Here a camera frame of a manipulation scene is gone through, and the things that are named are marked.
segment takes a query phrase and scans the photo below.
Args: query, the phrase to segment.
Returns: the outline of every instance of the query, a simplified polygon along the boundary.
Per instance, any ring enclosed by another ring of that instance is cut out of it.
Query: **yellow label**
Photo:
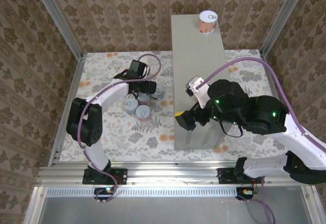
[[[177,116],[180,116],[183,114],[184,111],[181,111],[181,112],[178,112],[178,113],[175,113],[174,117],[177,117]]]

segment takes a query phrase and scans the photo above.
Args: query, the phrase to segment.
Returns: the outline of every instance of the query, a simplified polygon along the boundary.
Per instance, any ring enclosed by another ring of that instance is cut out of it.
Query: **gray box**
[[[193,77],[206,79],[213,71],[226,64],[219,25],[209,35],[198,31],[199,15],[172,15],[172,56],[175,113],[189,110],[197,102],[185,92],[185,85]],[[216,75],[209,84],[218,79],[230,80],[228,69]],[[196,123],[193,131],[186,131],[175,123],[175,150],[214,149],[221,144],[225,134],[220,124],[211,120],[204,127]],[[231,125],[223,124],[228,132]]]

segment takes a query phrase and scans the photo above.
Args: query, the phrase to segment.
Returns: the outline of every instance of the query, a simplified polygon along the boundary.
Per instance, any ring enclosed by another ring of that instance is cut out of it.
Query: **white cup lid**
[[[146,105],[141,105],[136,109],[136,116],[140,119],[149,117],[151,109]]]
[[[132,110],[136,109],[138,106],[138,101],[134,98],[128,98],[126,101],[124,101],[124,108],[126,110]]]
[[[218,19],[218,14],[210,11],[210,10],[205,10],[199,14],[199,18],[206,23],[213,23],[217,21]]]

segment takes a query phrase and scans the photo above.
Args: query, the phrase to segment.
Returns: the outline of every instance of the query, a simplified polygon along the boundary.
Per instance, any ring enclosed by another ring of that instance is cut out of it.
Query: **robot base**
[[[128,169],[104,169],[103,171],[111,174],[118,182],[118,185],[126,185],[128,178]],[[83,184],[85,185],[114,185],[114,181],[107,175],[97,170],[87,167],[84,171]]]
[[[253,184],[254,180],[255,183],[260,184],[262,178],[251,178],[246,176],[243,173],[237,172],[236,168],[219,168],[218,169],[218,178],[219,184]]]

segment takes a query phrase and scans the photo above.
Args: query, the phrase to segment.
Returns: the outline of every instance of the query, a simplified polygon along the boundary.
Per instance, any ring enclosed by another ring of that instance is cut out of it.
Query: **cable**
[[[105,189],[100,189],[100,190],[98,190],[98,191],[96,192],[96,194],[95,194],[95,199],[96,199],[96,201],[97,201],[98,203],[100,203],[100,201],[101,201],[101,200],[98,199],[98,195],[99,195],[100,193],[104,192],[104,190],[105,190]]]
[[[257,183],[256,183],[256,190],[257,190],[257,194],[259,193],[258,187],[257,187]]]
[[[106,200],[103,200],[103,203],[106,203],[108,201],[110,201],[113,197],[114,197],[114,194],[116,193],[116,190],[118,188],[118,183],[117,183],[117,180],[109,173],[107,172],[104,172],[102,170],[100,170],[98,167],[96,167],[94,165],[94,163],[92,162],[92,160],[89,158],[88,154],[86,153],[85,151],[85,147],[86,146],[83,146],[82,145],[82,141],[80,139],[80,131],[81,131],[81,128],[82,128],[82,123],[83,123],[83,119],[84,119],[84,116],[85,116],[85,113],[86,113],[86,110],[87,108],[91,105],[91,103],[97,99],[97,97],[101,96],[104,92],[106,92],[107,90],[109,90],[110,88],[116,86],[116,85],[120,85],[120,84],[123,84],[123,83],[129,83],[129,82],[134,82],[134,81],[145,81],[145,80],[150,80],[152,78],[154,78],[160,71],[161,71],[161,67],[162,67],[162,63],[161,63],[161,60],[158,58],[158,56],[154,55],[154,54],[151,54],[151,53],[146,53],[146,54],[143,54],[139,57],[138,61],[145,57],[145,56],[152,56],[154,58],[156,58],[158,60],[158,64],[159,64],[159,68],[158,68],[158,71],[151,75],[151,76],[148,76],[148,77],[145,77],[145,78],[142,78],[142,79],[131,79],[131,80],[122,80],[122,81],[118,81],[112,85],[109,85],[107,86],[106,88],[104,88],[102,91],[100,91],[98,94],[96,94],[90,101],[87,102],[87,104],[85,105],[83,111],[81,112],[81,116],[80,116],[80,120],[79,120],[79,124],[78,124],[78,130],[77,130],[77,142],[78,142],[78,145],[80,146],[80,148],[83,150],[83,153],[87,159],[87,161],[91,164],[91,167],[95,170],[97,170],[98,172],[110,177],[113,181],[114,181],[114,190],[112,192],[112,195],[106,199]]]
[[[209,77],[207,77],[200,85],[198,85],[196,87],[196,90],[198,90],[199,88],[201,88],[203,85],[205,85],[207,82],[209,82],[209,80],[211,80],[215,75],[217,75],[218,73],[220,73],[222,70],[224,70],[225,68],[235,64],[235,63],[238,63],[238,62],[241,62],[241,61],[247,61],[247,60],[250,60],[250,61],[256,61],[256,62],[259,62],[261,64],[263,64],[264,66],[266,66],[269,71],[271,72],[272,76],[273,76],[273,79],[275,81],[275,84],[278,88],[278,90],[280,91],[281,93],[281,96],[282,98],[284,99],[285,101],[285,104],[287,106],[287,108],[289,109],[290,111],[290,114],[292,115],[292,118],[294,120],[294,123],[296,124],[296,126],[298,127],[299,131],[310,141],[312,142],[316,147],[318,147],[319,149],[321,149],[324,153],[326,153],[326,148],[323,147],[321,144],[319,144],[315,139],[313,139],[310,135],[307,135],[306,134],[306,131],[305,129],[303,128],[303,126],[300,124],[299,120],[297,119],[295,113],[294,113],[294,110],[289,102],[289,100],[286,98],[286,95],[282,89],[282,86],[274,72],[274,70],[272,69],[272,67],[267,63],[265,62],[264,60],[261,60],[261,59],[258,59],[258,58],[253,58],[253,57],[245,57],[245,58],[240,58],[240,59],[235,59],[231,62],[228,62],[227,64],[221,66],[220,68],[218,68],[217,70],[215,70]]]
[[[265,212],[265,215],[266,215],[266,218],[267,218],[268,223],[269,224],[276,224],[274,213],[271,210],[271,207],[265,202],[264,183],[265,183],[265,176],[263,176],[262,177],[262,180],[261,180],[261,200],[257,200],[257,199],[247,200],[244,197],[242,197],[241,195],[238,195],[238,197],[241,198],[241,199],[243,199],[244,201],[247,201],[247,202],[258,202],[258,203],[261,203],[263,205],[264,212]]]

